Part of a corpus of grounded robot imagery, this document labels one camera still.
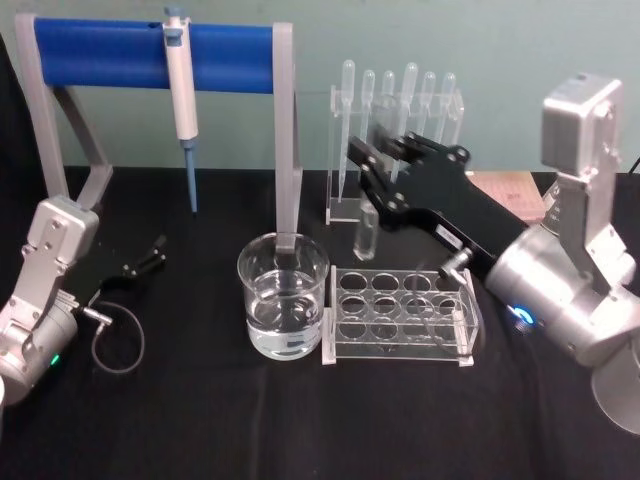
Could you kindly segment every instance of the black table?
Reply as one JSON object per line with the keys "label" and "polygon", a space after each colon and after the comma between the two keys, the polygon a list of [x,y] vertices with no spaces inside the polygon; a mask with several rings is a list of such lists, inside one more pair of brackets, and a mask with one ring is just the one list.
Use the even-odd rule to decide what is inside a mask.
{"label": "black table", "polygon": [[[75,189],[83,173],[70,172]],[[333,263],[356,266],[354,226],[324,225],[324,180],[305,173],[300,231]],[[548,185],[550,177],[537,180]],[[114,175],[87,259],[100,266],[87,275],[167,235],[165,271],[127,300],[144,323],[145,359],[130,376],[103,374],[89,355],[95,326],[80,319],[62,360],[5,411],[0,479],[640,478],[640,439],[600,412],[589,373],[542,335],[506,328],[480,287],[488,342],[472,368],[346,360],[323,367],[319,349],[289,363],[262,357],[246,335],[236,258],[274,228],[273,172],[204,171],[198,181],[200,213],[192,218],[183,171]],[[640,178],[618,184],[614,224],[640,258]],[[37,175],[0,189],[2,299],[41,194]],[[445,257],[420,232],[382,233],[364,268],[409,269],[423,259],[436,266]],[[631,289],[640,291],[640,282]]]}

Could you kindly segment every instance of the blue led light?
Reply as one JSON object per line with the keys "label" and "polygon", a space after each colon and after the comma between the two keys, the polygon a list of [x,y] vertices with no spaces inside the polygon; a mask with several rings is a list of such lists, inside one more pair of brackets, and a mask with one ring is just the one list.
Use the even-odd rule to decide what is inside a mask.
{"label": "blue led light", "polygon": [[523,320],[524,322],[528,323],[529,325],[535,325],[536,321],[533,319],[533,316],[529,312],[527,312],[524,308],[522,308],[522,307],[513,307],[512,310],[513,310],[513,313],[520,320]]}

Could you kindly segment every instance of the blue bar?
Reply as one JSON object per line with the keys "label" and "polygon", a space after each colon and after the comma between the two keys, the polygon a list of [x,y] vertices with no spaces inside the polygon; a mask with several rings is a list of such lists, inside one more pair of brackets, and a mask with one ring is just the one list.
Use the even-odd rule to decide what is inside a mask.
{"label": "blue bar", "polygon": [[[36,18],[50,86],[169,88],[160,22]],[[272,29],[191,25],[196,90],[273,93]]]}

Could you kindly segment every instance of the green wall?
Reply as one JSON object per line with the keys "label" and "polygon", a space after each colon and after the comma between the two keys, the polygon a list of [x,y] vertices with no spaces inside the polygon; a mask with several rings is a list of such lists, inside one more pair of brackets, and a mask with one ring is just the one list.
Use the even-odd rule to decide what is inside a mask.
{"label": "green wall", "polygon": [[[640,3],[625,0],[184,0],[197,23],[294,23],[300,98],[301,159],[326,168],[328,90],[346,58],[356,78],[371,68],[400,75],[456,73],[465,100],[461,143],[475,169],[539,170],[541,104],[576,71],[625,84],[624,165],[640,154],[640,67],[635,65]],[[164,2],[148,0],[0,0],[0,31],[15,59],[13,14],[158,20]],[[85,110],[111,161],[128,166],[182,166],[167,91],[81,89]],[[270,96],[198,94],[200,166],[270,168]],[[84,159],[60,122],[69,164]]]}

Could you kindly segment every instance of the cable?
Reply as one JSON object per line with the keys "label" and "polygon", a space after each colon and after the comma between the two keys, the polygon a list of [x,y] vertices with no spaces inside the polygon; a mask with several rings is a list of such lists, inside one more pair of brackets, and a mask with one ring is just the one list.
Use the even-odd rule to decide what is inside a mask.
{"label": "cable", "polygon": [[122,305],[119,305],[117,303],[107,302],[107,301],[98,301],[98,302],[96,302],[96,305],[102,305],[104,307],[115,308],[116,310],[120,310],[121,312],[124,312],[125,314],[129,315],[131,320],[133,320],[133,323],[138,328],[138,331],[140,332],[140,353],[138,354],[138,358],[136,359],[136,361],[131,366],[129,366],[127,368],[114,369],[114,368],[107,367],[102,362],[102,360],[100,360],[98,358],[98,354],[96,352],[96,346],[98,344],[98,339],[100,338],[100,335],[102,335],[102,332],[104,331],[104,328],[105,328],[105,326],[103,324],[101,324],[98,327],[98,329],[96,330],[96,334],[93,336],[93,341],[91,342],[91,356],[93,357],[93,361],[102,370],[104,370],[107,373],[111,373],[112,375],[126,375],[127,373],[131,373],[133,370],[138,368],[138,366],[140,365],[140,362],[142,362],[142,358],[144,357],[145,337],[144,337],[144,330],[142,328],[142,324],[140,323],[140,320],[138,320],[138,317],[136,317],[135,314],[131,310],[129,310],[128,308],[125,308]]}
{"label": "cable", "polygon": [[628,175],[631,175],[633,172],[635,172],[636,168],[638,168],[638,165],[640,165],[640,157],[638,157],[638,159],[636,160],[636,162],[633,164],[633,166],[629,169],[629,171],[627,172]]}
{"label": "cable", "polygon": [[[418,297],[419,294],[417,293],[418,290],[418,278],[421,275],[421,271],[425,266],[425,262],[421,262],[417,268],[416,268],[416,275],[414,275],[413,280],[412,280],[412,290],[413,290],[413,294]],[[470,285],[468,283],[463,283],[460,285],[462,288],[465,289],[467,296],[469,297],[469,302],[471,303],[471,308],[475,311],[476,315],[475,317],[478,320],[478,335],[476,337],[476,340],[479,344],[478,351],[481,351],[482,349],[484,349],[485,343],[486,343],[486,327],[485,327],[485,323],[484,323],[484,317],[482,316],[482,311],[480,310],[480,306],[478,305],[478,302],[476,300],[475,294],[473,292],[473,290],[471,289]],[[436,346],[438,348],[440,348],[441,350],[445,351],[447,354],[449,355],[453,355],[455,357],[470,357],[472,356],[472,351],[473,351],[473,347],[471,348],[472,351],[469,351],[468,353],[460,353],[458,351],[458,348],[452,348],[449,345],[445,345],[445,343],[442,340],[442,337],[440,337],[439,335],[436,334],[435,328],[432,324],[432,322],[428,319],[428,318],[424,318],[423,319],[423,323],[425,325],[425,328],[427,329],[427,333],[429,334],[429,336],[433,339],[434,343],[436,344]]]}

